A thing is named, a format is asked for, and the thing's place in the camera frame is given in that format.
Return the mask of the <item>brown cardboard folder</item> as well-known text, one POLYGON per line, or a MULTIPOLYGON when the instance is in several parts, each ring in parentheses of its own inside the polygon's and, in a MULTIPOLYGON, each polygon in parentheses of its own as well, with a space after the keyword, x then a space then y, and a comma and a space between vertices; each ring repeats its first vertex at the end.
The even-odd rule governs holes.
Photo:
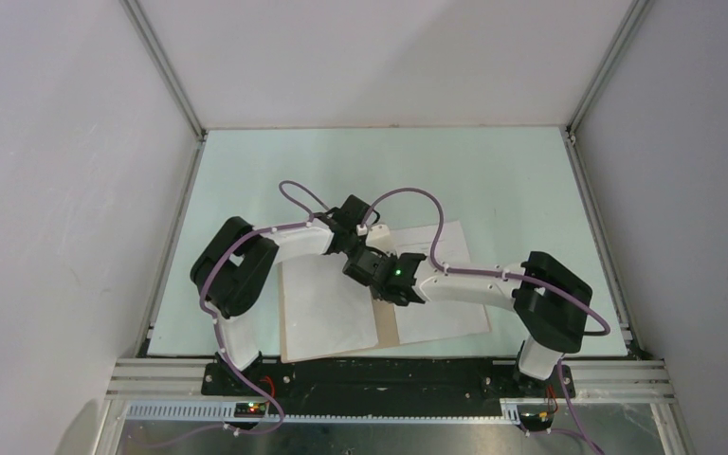
MULTIPOLYGON (((375 323, 378 333, 378 344, 369 349, 361 350, 361 351, 354 351, 348 354, 343 355, 352 355, 352 354, 361 354, 366 351, 370 350, 376 350, 376 349, 388 349, 388 348, 397 348, 404 345, 409 344, 402 344, 399 340, 398 333, 397 333, 397 324, 396 324, 396 318, 394 313, 395 305, 384 302, 381 300, 376 300, 371 296, 371 300, 373 302, 373 310, 374 310, 374 317, 375 317, 375 323)), ((281 310, 281 354, 282 354, 282 329, 283 329, 283 323, 282 323, 282 291, 281 291, 281 297, 280 297, 280 310, 281 310)))

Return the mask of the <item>printed white paper sheet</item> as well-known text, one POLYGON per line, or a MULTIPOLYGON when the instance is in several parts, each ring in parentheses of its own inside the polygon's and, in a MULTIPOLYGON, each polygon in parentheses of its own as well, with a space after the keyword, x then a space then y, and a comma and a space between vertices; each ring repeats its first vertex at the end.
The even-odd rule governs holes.
MULTIPOLYGON (((396 251, 429 254, 436 228, 433 226, 398 229, 391 234, 396 251)), ((444 225, 436 250, 437 259, 465 264, 470 261, 464 231, 458 221, 444 225)), ((397 333, 402 344, 435 341, 453 337, 487 334, 491 326, 483 306, 466 302, 437 300, 394 308, 397 333)))

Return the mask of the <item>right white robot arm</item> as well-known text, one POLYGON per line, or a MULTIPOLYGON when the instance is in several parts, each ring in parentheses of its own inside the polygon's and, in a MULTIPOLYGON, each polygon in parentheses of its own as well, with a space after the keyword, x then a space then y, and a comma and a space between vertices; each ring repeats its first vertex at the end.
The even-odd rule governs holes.
POLYGON ((553 256, 528 258, 492 270, 435 267, 422 253, 387 254, 362 246, 348 253, 342 272, 372 296, 397 306, 472 303, 516 314, 528 337, 513 371, 519 392, 537 396, 552 382, 557 362, 581 350, 588 335, 592 289, 553 256))

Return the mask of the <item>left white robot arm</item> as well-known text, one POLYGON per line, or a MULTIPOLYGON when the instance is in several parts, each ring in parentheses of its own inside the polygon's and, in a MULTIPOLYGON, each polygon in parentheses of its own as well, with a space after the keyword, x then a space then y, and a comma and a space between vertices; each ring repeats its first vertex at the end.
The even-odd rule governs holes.
POLYGON ((289 260, 371 253, 363 227, 377 211, 350 195, 339 208, 310 212, 308 219, 254 227, 240 216, 225 221, 191 267, 199 306, 209 315, 218 355, 228 364, 225 381, 239 394, 255 392, 262 370, 253 363, 260 350, 251 329, 240 321, 260 297, 272 268, 289 260))

